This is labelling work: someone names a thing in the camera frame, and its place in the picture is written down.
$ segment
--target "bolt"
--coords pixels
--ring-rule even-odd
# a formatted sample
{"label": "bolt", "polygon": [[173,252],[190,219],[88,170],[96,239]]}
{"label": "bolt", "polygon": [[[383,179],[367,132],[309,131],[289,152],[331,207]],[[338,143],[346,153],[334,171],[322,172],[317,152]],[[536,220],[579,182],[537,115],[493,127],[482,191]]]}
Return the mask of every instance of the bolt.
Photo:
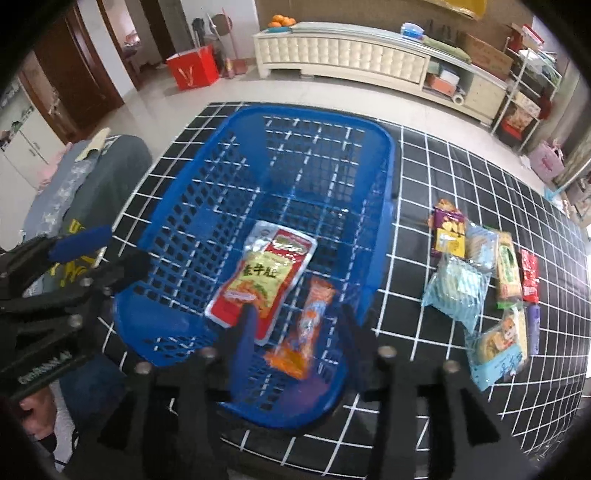
{"label": "bolt", "polygon": [[205,359],[205,360],[213,360],[217,357],[217,350],[212,347],[212,346],[204,346],[201,351],[199,352],[199,354]]}
{"label": "bolt", "polygon": [[80,280],[80,286],[81,287],[90,287],[95,281],[90,278],[90,277],[84,277],[82,280]]}
{"label": "bolt", "polygon": [[150,362],[138,362],[135,365],[135,373],[138,375],[148,375],[152,371],[152,364]]}
{"label": "bolt", "polygon": [[82,315],[78,313],[76,313],[75,315],[70,315],[70,318],[68,318],[68,325],[70,325],[70,327],[72,327],[73,329],[81,329],[83,324],[84,319],[82,318]]}
{"label": "bolt", "polygon": [[443,369],[449,374],[457,374],[460,371],[460,364],[455,360],[443,362]]}
{"label": "bolt", "polygon": [[378,355],[384,360],[390,360],[396,356],[396,349],[390,345],[378,347]]}

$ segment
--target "blue plastic basket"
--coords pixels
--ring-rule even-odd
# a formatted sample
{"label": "blue plastic basket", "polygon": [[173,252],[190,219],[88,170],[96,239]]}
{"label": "blue plastic basket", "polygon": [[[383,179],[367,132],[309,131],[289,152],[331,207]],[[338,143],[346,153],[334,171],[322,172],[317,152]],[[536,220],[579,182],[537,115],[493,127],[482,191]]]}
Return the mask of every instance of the blue plastic basket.
{"label": "blue plastic basket", "polygon": [[276,429],[298,429],[330,411],[346,377],[333,317],[323,321],[311,380],[270,368],[263,355],[299,318],[312,275],[333,283],[339,301],[364,318],[389,243],[394,149],[383,128],[336,113],[265,105],[227,118],[171,184],[139,240],[154,268],[116,298],[124,341],[158,366],[213,343],[221,327],[203,312],[233,274],[255,221],[289,226],[315,237],[316,253],[280,310],[270,346],[241,359],[246,387],[222,405]]}

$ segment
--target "pink cloth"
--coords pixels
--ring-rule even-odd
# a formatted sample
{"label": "pink cloth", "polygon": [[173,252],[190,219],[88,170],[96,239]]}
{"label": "pink cloth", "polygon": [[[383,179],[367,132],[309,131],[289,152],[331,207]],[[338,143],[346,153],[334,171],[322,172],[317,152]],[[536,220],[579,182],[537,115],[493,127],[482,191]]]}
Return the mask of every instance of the pink cloth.
{"label": "pink cloth", "polygon": [[45,187],[47,187],[51,183],[51,179],[56,174],[57,167],[60,165],[61,159],[64,158],[64,155],[66,155],[70,151],[72,145],[72,142],[68,142],[67,145],[64,146],[64,148],[62,148],[53,156],[53,158],[49,161],[49,165],[41,169],[40,182],[39,187],[37,189],[37,193],[41,193],[43,190],[45,190]]}

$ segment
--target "wooden door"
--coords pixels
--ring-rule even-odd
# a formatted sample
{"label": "wooden door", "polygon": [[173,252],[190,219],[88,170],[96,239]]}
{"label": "wooden door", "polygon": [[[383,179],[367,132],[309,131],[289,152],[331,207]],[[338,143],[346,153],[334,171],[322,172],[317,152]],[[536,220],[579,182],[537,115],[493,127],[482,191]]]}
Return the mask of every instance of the wooden door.
{"label": "wooden door", "polygon": [[168,33],[160,4],[158,0],[139,0],[139,2],[144,9],[146,20],[150,24],[150,30],[158,47],[158,52],[163,60],[166,60],[174,55],[176,50],[174,49],[172,38],[170,38],[170,33]]}
{"label": "wooden door", "polygon": [[80,129],[93,127],[123,105],[74,6],[34,47],[37,60]]}

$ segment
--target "cardboard box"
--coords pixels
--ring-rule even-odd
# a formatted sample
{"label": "cardboard box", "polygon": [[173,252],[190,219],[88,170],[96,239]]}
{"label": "cardboard box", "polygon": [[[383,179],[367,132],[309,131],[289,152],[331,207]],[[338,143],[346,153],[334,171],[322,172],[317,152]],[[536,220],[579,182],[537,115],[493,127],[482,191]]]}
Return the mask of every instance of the cardboard box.
{"label": "cardboard box", "polygon": [[513,59],[509,55],[467,33],[460,35],[458,46],[470,56],[472,63],[477,67],[501,80],[506,80],[509,76],[513,64]]}
{"label": "cardboard box", "polygon": [[427,85],[429,85],[433,90],[436,90],[448,97],[452,97],[454,93],[456,93],[455,85],[452,85],[445,80],[441,80],[441,78],[429,73],[427,75]]}
{"label": "cardboard box", "polygon": [[513,100],[517,105],[519,105],[523,110],[529,113],[534,118],[538,118],[538,115],[541,112],[540,106],[535,103],[533,100],[527,98],[523,93],[517,92],[513,97]]}

